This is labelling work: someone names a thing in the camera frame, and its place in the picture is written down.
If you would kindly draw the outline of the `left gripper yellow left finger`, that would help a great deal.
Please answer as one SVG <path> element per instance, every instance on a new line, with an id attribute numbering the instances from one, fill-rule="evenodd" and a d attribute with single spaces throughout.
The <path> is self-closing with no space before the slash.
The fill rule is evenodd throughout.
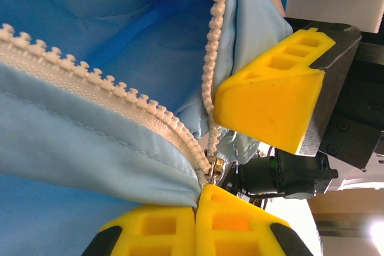
<path id="1" fill-rule="evenodd" d="M 104 224 L 83 255 L 194 255 L 192 207 L 141 205 Z"/>

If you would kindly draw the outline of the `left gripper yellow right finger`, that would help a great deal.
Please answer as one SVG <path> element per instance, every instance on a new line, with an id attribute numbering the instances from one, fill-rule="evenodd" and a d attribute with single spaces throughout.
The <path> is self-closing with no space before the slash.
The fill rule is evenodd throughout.
<path id="1" fill-rule="evenodd" d="M 312 255 L 288 222 L 215 185 L 196 213 L 196 255 Z"/>

